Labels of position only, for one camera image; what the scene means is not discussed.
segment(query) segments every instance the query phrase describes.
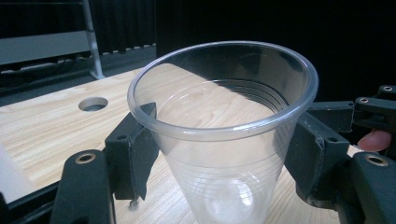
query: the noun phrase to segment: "clear plastic cup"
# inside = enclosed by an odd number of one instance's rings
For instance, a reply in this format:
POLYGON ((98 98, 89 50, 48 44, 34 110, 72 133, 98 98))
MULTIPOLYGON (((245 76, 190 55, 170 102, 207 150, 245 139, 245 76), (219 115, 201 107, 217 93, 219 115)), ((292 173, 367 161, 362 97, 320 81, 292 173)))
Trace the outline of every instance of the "clear plastic cup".
POLYGON ((128 103, 199 223, 263 223, 314 66, 277 45, 226 41, 169 53, 133 80, 128 103), (156 115, 141 105, 155 103, 156 115))

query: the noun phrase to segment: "black mechanical arm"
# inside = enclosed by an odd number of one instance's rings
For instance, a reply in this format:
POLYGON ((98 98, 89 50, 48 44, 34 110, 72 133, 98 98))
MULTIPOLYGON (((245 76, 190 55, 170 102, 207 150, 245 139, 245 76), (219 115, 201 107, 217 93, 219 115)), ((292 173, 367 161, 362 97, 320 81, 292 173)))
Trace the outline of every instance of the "black mechanical arm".
MULTIPOLYGON (((155 104, 143 109, 155 117, 155 104)), ((297 194, 337 211, 342 224, 396 223, 395 134, 396 86, 355 103, 314 103, 300 116, 285 160, 297 194), (349 157, 339 133, 350 132, 352 122, 392 133, 390 147, 349 157)), ((2 223, 116 223, 113 194, 131 204, 144 200, 159 149, 131 114, 105 142, 103 151, 71 156, 59 182, 9 204, 0 197, 2 223)))

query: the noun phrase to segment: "wooden table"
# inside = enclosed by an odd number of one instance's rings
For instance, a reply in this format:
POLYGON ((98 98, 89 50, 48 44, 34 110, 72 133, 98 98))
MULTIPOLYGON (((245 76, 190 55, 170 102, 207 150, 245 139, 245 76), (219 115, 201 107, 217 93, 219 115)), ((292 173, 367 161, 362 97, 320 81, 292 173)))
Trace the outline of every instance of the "wooden table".
MULTIPOLYGON (((0 144, 37 189, 58 181, 64 161, 86 149, 103 149, 105 139, 129 113, 128 87, 138 70, 0 107, 0 144), (78 104, 103 97, 108 106, 86 112, 78 104)), ((339 223, 337 213, 304 203, 283 168, 265 223, 339 223)), ((137 209, 116 201, 118 223, 195 223, 176 180, 160 152, 148 195, 137 209)))

